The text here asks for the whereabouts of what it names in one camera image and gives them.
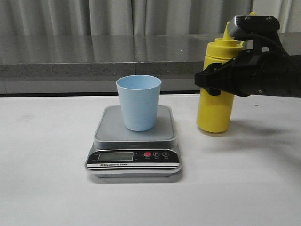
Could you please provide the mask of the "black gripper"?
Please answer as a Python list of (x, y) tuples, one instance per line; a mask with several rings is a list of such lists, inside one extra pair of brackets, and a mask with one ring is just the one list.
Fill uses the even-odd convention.
[(243, 50), (222, 64), (211, 63), (195, 74), (195, 84), (210, 95), (227, 92), (236, 96), (301, 96), (301, 56)]

